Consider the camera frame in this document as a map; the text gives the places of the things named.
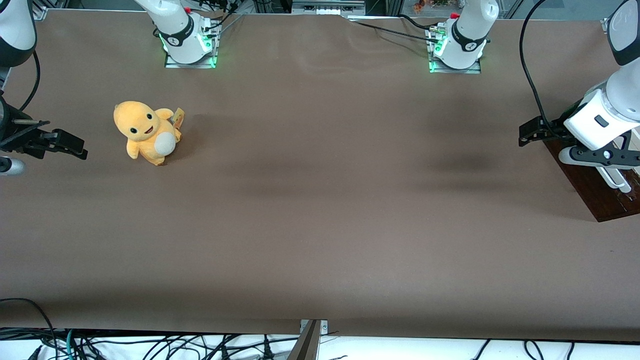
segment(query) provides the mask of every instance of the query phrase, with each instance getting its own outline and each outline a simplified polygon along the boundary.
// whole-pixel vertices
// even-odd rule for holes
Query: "black cable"
[[[536,350],[538,351],[538,355],[540,355],[539,359],[536,359],[535,357],[533,357],[533,355],[531,355],[531,353],[529,352],[529,349],[527,348],[527,345],[529,343],[533,343],[533,346],[536,347]],[[536,344],[536,342],[533,340],[527,340],[524,342],[524,352],[527,353],[527,355],[531,358],[531,360],[545,360],[545,357],[542,356],[542,351],[540,351],[540,347],[538,347],[538,344]]]
[[[24,109],[27,108],[27,105],[29,105],[33,97],[36,95],[36,91],[38,91],[38,85],[40,85],[40,60],[38,59],[38,53],[36,53],[35,50],[33,51],[33,59],[36,61],[36,82],[33,84],[33,89],[31,89],[29,97],[20,107],[20,111],[24,111]]]
[[[158,341],[154,346],[152,346],[152,347],[147,351],[147,353],[142,357],[142,360],[145,360],[145,359],[147,358],[147,356],[149,356],[149,354],[151,354],[151,351],[153,351],[153,350],[156,348],[156,346],[160,345],[160,343],[161,343],[161,342],[166,341],[166,340],[168,340],[168,339],[169,339],[169,337],[168,337],[168,336],[165,336],[165,337],[164,337],[164,339],[162,339],[162,340]]]
[[[411,24],[413,26],[415,26],[416,28],[423,29],[423,30],[428,30],[431,26],[438,25],[437,22],[435,24],[431,24],[431,25],[420,25],[417,22],[415,22],[412,18],[410,18],[409,16],[407,16],[407,15],[405,15],[403,13],[398,15],[398,17],[401,17],[402,19],[407,19],[409,22],[411,22]]]
[[[78,347],[75,341],[71,341],[71,348],[73,348],[74,354],[77,354],[78,358],[80,358],[81,360],[87,360],[84,351],[82,351],[81,348]]]
[[[573,348],[575,348],[575,343],[571,342],[571,346],[569,347],[569,352],[566,353],[566,360],[571,360],[571,354],[573,354]]]
[[[385,29],[385,28],[381,28],[379,26],[375,26],[375,25],[369,25],[369,24],[365,24],[363,22],[355,22],[358,25],[362,25],[362,26],[366,26],[368,28],[372,28],[372,29],[377,29],[377,30],[382,30],[382,31],[386,31],[387,33],[392,33],[392,34],[398,34],[398,35],[402,35],[404,37],[410,37],[410,38],[416,38],[419,40],[424,40],[424,41],[428,41],[428,42],[438,42],[436,39],[432,39],[432,38],[426,38],[426,37],[418,37],[416,35],[411,35],[411,34],[406,34],[406,33],[401,33],[400,31],[396,31],[396,30],[389,30],[389,29]]]
[[[33,91],[31,92],[31,95],[29,96],[29,99],[27,99],[27,103],[25,105],[23,105],[23,107],[26,107],[29,104],[29,101],[31,100],[31,98],[33,97],[33,94],[35,94],[35,90],[38,89],[38,83],[40,82],[40,62],[38,61],[38,56],[36,55],[36,52],[33,52],[33,56],[34,59],[36,60],[36,68],[38,69],[38,78],[36,79],[36,85],[33,87]],[[35,301],[30,300],[30,299],[25,299],[24,297],[9,297],[9,298],[5,298],[5,299],[0,299],[0,302],[5,302],[5,301],[22,301],[22,302],[27,302],[29,304],[31,304],[33,307],[35,307],[38,312],[40,313],[40,315],[42,315],[42,317],[44,318],[44,321],[47,322],[47,326],[49,327],[49,332],[51,333],[51,337],[53,338],[53,342],[54,344],[56,343],[56,334],[53,332],[53,325],[51,325],[51,321],[49,320],[49,317],[47,316],[47,314],[44,313],[44,310],[42,310],[42,308],[35,303]],[[58,360],[58,346],[56,344],[56,360]]]
[[[482,353],[484,352],[484,348],[486,348],[487,345],[489,345],[489,341],[491,341],[491,339],[487,339],[484,344],[482,344],[482,346],[480,347],[480,350],[478,350],[478,353],[476,354],[476,356],[471,359],[471,360],[479,360],[480,357],[482,356]]]
[[[166,353],[166,360],[169,360],[169,358],[170,358],[172,355],[174,355],[176,352],[178,352],[178,350],[180,350],[180,349],[182,349],[182,348],[185,348],[185,346],[186,346],[188,343],[192,342],[193,340],[195,340],[195,339],[197,339],[197,338],[199,338],[199,337],[200,337],[200,335],[196,335],[196,336],[192,337],[191,339],[188,339],[188,340],[186,340],[185,342],[183,342],[183,343],[182,343],[182,345],[180,345],[179,347],[177,347],[177,348],[173,348],[173,349],[169,349],[169,352],[167,352],[167,353]]]
[[[536,9],[542,5],[546,0],[539,0],[532,8],[531,11],[527,14],[527,17],[524,19],[524,23],[522,24],[522,30],[520,32],[520,63],[522,64],[522,70],[524,70],[525,76],[527,76],[527,81],[529,82],[529,86],[531,86],[531,90],[533,91],[533,96],[536,98],[536,104],[538,105],[538,110],[540,111],[540,117],[542,121],[545,123],[546,127],[549,129],[549,132],[560,139],[561,137],[556,134],[556,132],[551,128],[551,124],[547,120],[547,116],[545,115],[545,110],[542,108],[542,102],[540,102],[540,96],[538,95],[538,90],[536,89],[536,85],[534,85],[533,80],[531,79],[531,75],[529,74],[529,69],[527,68],[527,64],[524,61],[524,51],[522,49],[522,44],[524,42],[524,33],[527,29],[527,24],[531,19],[531,16],[536,11]]]

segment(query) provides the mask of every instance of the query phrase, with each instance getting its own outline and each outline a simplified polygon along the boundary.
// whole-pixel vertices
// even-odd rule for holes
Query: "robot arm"
[[[24,63],[35,47],[31,0],[0,0],[0,67]]]
[[[482,56],[486,37],[499,12],[496,0],[467,1],[458,19],[439,25],[446,29],[448,36],[434,55],[450,68],[469,68]]]
[[[160,32],[166,52],[183,64],[194,63],[210,53],[214,36],[211,19],[187,13],[178,0],[135,0],[142,6]]]
[[[609,45],[621,68],[590,89],[549,124],[536,117],[520,126],[520,146],[560,138],[560,161],[595,167],[611,188],[630,192],[620,173],[640,166],[640,151],[629,149],[640,126],[640,20],[638,0],[624,0],[607,25]]]

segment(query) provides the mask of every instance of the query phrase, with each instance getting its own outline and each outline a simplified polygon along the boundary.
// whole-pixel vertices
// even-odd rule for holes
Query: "yellow plush toy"
[[[164,157],[182,138],[179,129],[183,119],[180,108],[175,114],[169,109],[153,111],[138,101],[122,102],[113,111],[118,130],[128,138],[127,154],[136,159],[140,153],[154,165],[163,165]]]

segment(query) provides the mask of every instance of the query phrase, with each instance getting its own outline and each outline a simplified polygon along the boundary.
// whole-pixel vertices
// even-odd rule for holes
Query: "metal bracket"
[[[570,118],[581,109],[581,101],[582,99],[573,103],[562,115],[560,115],[559,118],[550,121],[548,125],[542,119],[542,116],[534,117],[520,125],[518,145],[523,147],[530,142],[554,139],[560,139],[567,145],[576,145],[577,141],[575,137],[566,129],[566,127],[563,126],[563,123],[566,119]]]
[[[326,320],[302,320],[300,329],[302,329],[302,334],[293,346],[287,360],[317,360],[320,335],[323,331],[328,330]]]
[[[600,20],[600,25],[602,25],[602,31],[604,31],[604,33],[607,33],[607,28],[609,26],[609,18],[606,17],[602,20]]]
[[[547,126],[541,116],[534,117],[520,125],[519,132],[520,138],[518,139],[518,145],[520,147],[538,140],[560,139],[564,141],[575,141],[573,135],[571,135],[564,126],[559,126],[556,120],[549,122],[549,126]]]
[[[300,320],[300,334],[305,330],[305,327],[310,320]],[[329,320],[320,320],[320,335],[327,335],[329,333]]]
[[[620,137],[623,139],[620,148],[617,148],[614,142],[610,142],[604,147],[592,151],[586,146],[578,144],[571,148],[570,156],[574,160],[597,163],[603,167],[622,166],[632,168],[640,166],[640,151],[629,150],[631,131],[627,131]]]

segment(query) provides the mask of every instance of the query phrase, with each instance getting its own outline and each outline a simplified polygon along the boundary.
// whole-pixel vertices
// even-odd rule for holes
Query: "white floor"
[[[278,338],[288,338],[291,335],[270,335],[271,340]],[[140,341],[140,340],[160,340],[161,337],[146,338],[105,338],[110,341]],[[221,336],[205,336],[207,345],[215,347]],[[243,335],[231,341],[229,346],[243,346],[262,343],[262,335]],[[196,344],[202,344],[198,338]],[[321,339],[318,360],[335,360],[346,356],[345,360],[471,360],[473,359],[484,340],[457,340],[457,339],[409,339],[409,338],[364,338],[353,336],[323,336]],[[0,360],[25,360],[40,345],[37,340],[11,340],[0,341]],[[271,349],[275,354],[287,352],[294,345],[294,341],[272,343]],[[543,356],[546,360],[566,359],[569,343],[561,342],[538,342]],[[140,360],[153,346],[153,343],[142,343],[135,345],[115,345],[98,344],[96,347],[107,360]],[[171,357],[172,360],[198,360],[204,356],[204,350],[196,345],[188,345],[188,348],[199,350],[199,354],[190,350],[179,350]],[[536,356],[535,349],[530,347],[530,351]],[[167,351],[162,351],[157,357],[164,359]],[[39,360],[46,360],[54,356],[54,350],[43,347]],[[249,349],[238,353],[232,359],[256,359],[260,352]],[[220,360],[218,354],[214,360]],[[528,360],[529,357],[524,352],[522,341],[492,340],[485,348],[480,360]],[[578,343],[575,346],[571,360],[636,360],[640,359],[640,345],[611,345]]]

